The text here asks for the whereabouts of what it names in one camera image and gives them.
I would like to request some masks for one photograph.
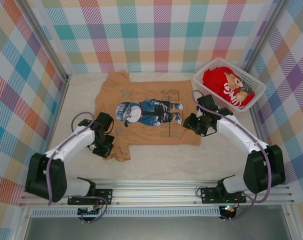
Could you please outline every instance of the purple cable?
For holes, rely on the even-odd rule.
[[[245,134],[246,134],[246,135],[247,135],[247,136],[248,136],[248,137],[249,137],[249,138],[258,146],[258,147],[259,147],[259,149],[261,150],[261,152],[262,152],[262,154],[263,154],[263,156],[264,156],[264,158],[265,158],[265,160],[266,160],[267,173],[268,173],[268,183],[267,183],[267,191],[266,191],[266,194],[265,194],[265,196],[264,196],[261,200],[256,200],[256,197],[255,197],[255,199],[253,199],[252,197],[248,196],[248,195],[245,194],[245,193],[244,193],[244,195],[245,195],[247,198],[249,198],[253,203],[261,204],[261,203],[265,202],[266,199],[268,198],[268,196],[270,195],[271,188],[272,188],[272,169],[271,169],[270,161],[269,161],[269,159],[268,159],[268,156],[267,156],[267,154],[266,154],[264,148],[256,141],[256,139],[255,139],[255,138],[254,138],[254,137],[253,137],[245,128],[243,128],[242,126],[240,126],[238,123],[236,123],[235,121],[229,119],[228,117],[226,117],[226,116],[224,116],[224,115],[222,115],[222,114],[220,114],[220,113],[217,113],[217,112],[215,112],[215,111],[211,111],[211,110],[209,110],[209,109],[207,109],[207,108],[201,106],[201,105],[196,101],[196,98],[195,98],[195,95],[194,95],[194,93],[196,93],[196,92],[197,92],[197,93],[200,93],[202,96],[204,96],[204,94],[203,94],[201,91],[199,91],[199,90],[194,90],[194,91],[192,91],[191,97],[192,97],[193,101],[196,103],[196,105],[197,105],[198,107],[200,107],[201,109],[205,110],[205,111],[208,112],[208,113],[211,113],[211,114],[217,115],[217,116],[219,116],[219,117],[221,117],[221,118],[223,118],[223,119],[226,119],[227,121],[229,121],[229,122],[232,123],[233,125],[237,126],[237,127],[238,127],[243,133],[245,133]]]
[[[80,199],[99,199],[99,200],[102,200],[105,203],[105,209],[102,211],[102,213],[99,216],[95,217],[91,221],[85,221],[83,219],[84,213],[82,215],[80,215],[80,219],[81,219],[81,221],[82,221],[83,224],[92,224],[92,223],[96,222],[97,220],[99,220],[105,214],[105,212],[107,210],[108,202],[103,197],[100,197],[100,196],[77,196],[77,198],[80,198]]]
[[[52,201],[53,201],[53,191],[52,191],[52,185],[51,185],[51,179],[50,179],[50,166],[51,166],[51,163],[55,157],[55,155],[63,148],[63,146],[65,146],[71,139],[73,139],[74,137],[76,137],[77,135],[79,134],[82,134],[83,132],[85,132],[87,129],[90,128],[90,126],[93,124],[94,122],[94,115],[89,112],[89,111],[83,111],[79,114],[77,114],[73,120],[71,121],[71,129],[72,131],[74,132],[74,128],[73,128],[73,123],[75,121],[75,119],[80,116],[80,115],[83,115],[83,114],[89,114],[91,115],[91,122],[82,130],[80,130],[79,132],[77,132],[77,134],[73,134],[71,135],[69,138],[67,138],[57,149],[56,151],[54,151],[52,153],[52,155],[50,156],[49,160],[48,160],[48,163],[47,163],[47,166],[46,166],[46,183],[47,183],[47,189],[48,189],[48,206],[50,206],[52,204]]]

